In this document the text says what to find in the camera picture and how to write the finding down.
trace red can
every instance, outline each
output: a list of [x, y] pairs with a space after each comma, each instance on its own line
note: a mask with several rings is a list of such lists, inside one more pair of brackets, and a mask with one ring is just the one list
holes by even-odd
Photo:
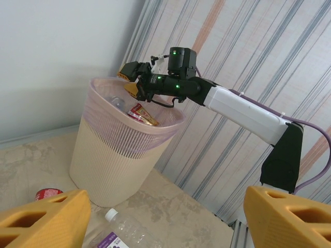
[[42, 189], [37, 192], [35, 200], [41, 200], [61, 193], [63, 193], [63, 191], [59, 189], [54, 189], [54, 188]]

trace orange 3d printed part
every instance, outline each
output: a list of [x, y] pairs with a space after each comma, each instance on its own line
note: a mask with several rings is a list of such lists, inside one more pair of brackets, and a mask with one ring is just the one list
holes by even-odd
[[244, 212], [255, 248], [331, 247], [330, 205], [251, 186]]
[[85, 190], [0, 212], [0, 248], [81, 248], [90, 214]]

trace plastic bottle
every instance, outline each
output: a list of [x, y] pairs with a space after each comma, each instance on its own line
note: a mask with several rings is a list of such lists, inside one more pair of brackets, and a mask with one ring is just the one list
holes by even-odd
[[89, 244], [92, 248], [162, 248], [160, 241], [134, 217], [110, 209], [105, 215], [109, 224]]

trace red wrapper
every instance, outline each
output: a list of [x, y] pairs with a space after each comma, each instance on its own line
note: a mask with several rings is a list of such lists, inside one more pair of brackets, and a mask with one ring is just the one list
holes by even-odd
[[128, 116], [140, 121], [142, 123], [157, 126], [159, 123], [147, 112], [147, 110], [137, 103], [131, 110], [128, 111]]

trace trash can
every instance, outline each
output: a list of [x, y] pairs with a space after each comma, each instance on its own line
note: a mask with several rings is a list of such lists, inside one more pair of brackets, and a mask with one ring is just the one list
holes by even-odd
[[[72, 181], [100, 207], [113, 207], [138, 191], [185, 119], [176, 108], [137, 101], [125, 84], [111, 77], [91, 80], [71, 161]], [[123, 100], [121, 106], [110, 103], [112, 97]], [[159, 96], [154, 100], [166, 103]], [[138, 102], [158, 126], [127, 115]]]

